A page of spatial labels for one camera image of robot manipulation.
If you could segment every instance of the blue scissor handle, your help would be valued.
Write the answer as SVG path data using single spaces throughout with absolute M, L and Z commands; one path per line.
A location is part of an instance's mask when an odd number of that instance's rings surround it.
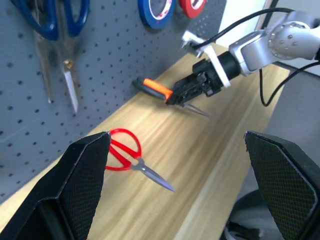
M 26 21 L 48 40 L 56 41 L 59 37 L 58 25 L 57 25 L 57 14 L 56 14 L 56 3 L 55 0 L 44 1 L 44 10 L 46 12 L 46 22 L 43 25 L 37 23 L 33 17 L 31 10 L 28 7 L 28 0 L 11 0 L 12 3 L 20 10 Z
M 81 0 L 81 9 L 77 21 L 74 21 L 70 0 L 63 0 L 63 3 L 68 32 L 71 36 L 76 37 L 79 35 L 87 21 L 90 0 Z

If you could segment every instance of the blue scissors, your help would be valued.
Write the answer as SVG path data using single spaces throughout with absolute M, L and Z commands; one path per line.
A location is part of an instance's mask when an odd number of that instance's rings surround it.
M 11 0 L 20 10 L 26 21 L 34 29 L 36 49 L 44 80 L 48 102 L 51 103 L 51 84 L 48 73 L 49 66 L 45 61 L 47 53 L 46 41 L 52 41 L 58 54 L 59 66 L 63 73 L 70 95 L 73 110 L 78 111 L 78 98 L 75 85 L 78 78 L 75 70 L 74 37 L 78 36 L 84 27 L 89 14 L 90 0 L 81 0 L 80 14 L 74 21 L 71 0 L 44 0 L 39 7 L 38 0 Z
M 59 27 L 56 12 L 56 0 L 45 0 L 44 11 L 46 13 L 46 22 L 40 25 L 33 17 L 28 6 L 28 0 L 11 0 L 12 3 L 20 10 L 26 21 L 44 38 L 56 41 L 59 38 Z M 65 19 L 68 33 L 76 37 L 84 27 L 89 14 L 90 0 L 81 0 L 81 9 L 79 18 L 74 21 L 71 0 L 62 0 L 64 5 Z

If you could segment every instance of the red scissors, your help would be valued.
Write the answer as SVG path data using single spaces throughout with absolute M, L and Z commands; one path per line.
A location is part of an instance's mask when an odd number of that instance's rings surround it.
M 132 137 L 137 145 L 137 151 L 134 151 L 131 148 L 111 138 L 109 152 L 113 156 L 115 156 L 115 158 L 119 160 L 119 162 L 122 163 L 123 166 L 121 167 L 105 166 L 105 169 L 111 170 L 111 171 L 126 171 L 126 170 L 141 171 L 144 175 L 146 175 L 148 178 L 150 178 L 152 181 L 156 182 L 160 186 L 175 192 L 174 188 L 166 180 L 164 180 L 158 173 L 153 171 L 150 167 L 145 165 L 145 161 L 142 159 L 141 144 L 138 138 L 131 131 L 124 128 L 116 128 L 110 131 L 111 137 L 118 133 L 124 133 Z M 119 149 L 123 150 L 124 152 L 129 154 L 131 157 L 136 159 L 138 161 L 138 164 L 133 165 L 128 159 L 122 156 L 113 146 L 118 147 Z

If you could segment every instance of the blue tape roll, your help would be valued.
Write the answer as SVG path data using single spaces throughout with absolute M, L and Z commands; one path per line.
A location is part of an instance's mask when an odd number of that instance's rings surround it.
M 158 16 L 151 11 L 151 0 L 138 0 L 139 13 L 142 21 L 153 29 L 162 29 L 174 13 L 176 0 L 165 0 L 166 4 Z

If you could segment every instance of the white bracket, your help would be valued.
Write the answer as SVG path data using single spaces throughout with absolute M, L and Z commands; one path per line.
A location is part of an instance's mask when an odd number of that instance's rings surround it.
M 190 43 L 192 44 L 202 44 L 205 40 L 196 36 L 190 31 L 185 31 L 183 36 L 182 36 L 182 47 L 184 48 L 185 46 L 189 45 Z M 196 51 L 193 51 L 192 54 L 196 55 L 197 58 L 200 58 L 203 53 L 206 53 L 207 56 L 209 57 L 217 75 L 219 76 L 222 84 L 224 87 L 230 87 L 230 81 L 227 77 L 226 72 L 224 71 L 224 68 L 222 67 L 218 56 L 214 50 L 214 48 L 209 44 L 206 46 L 203 46 Z

